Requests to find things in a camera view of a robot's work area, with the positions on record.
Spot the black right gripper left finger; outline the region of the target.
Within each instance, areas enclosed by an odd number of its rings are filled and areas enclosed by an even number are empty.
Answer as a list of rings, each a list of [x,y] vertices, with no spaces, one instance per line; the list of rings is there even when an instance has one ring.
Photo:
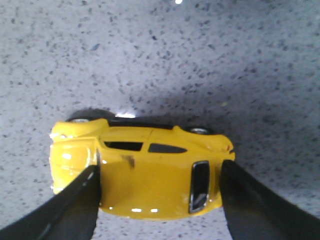
[[[101,200],[100,169],[90,165],[45,204],[0,231],[2,240],[90,240]]]

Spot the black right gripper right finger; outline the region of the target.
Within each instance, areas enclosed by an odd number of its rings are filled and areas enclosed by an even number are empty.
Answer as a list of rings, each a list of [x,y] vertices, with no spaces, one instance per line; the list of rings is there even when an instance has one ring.
[[[236,162],[221,169],[221,196],[234,240],[318,240],[320,220],[280,197]]]

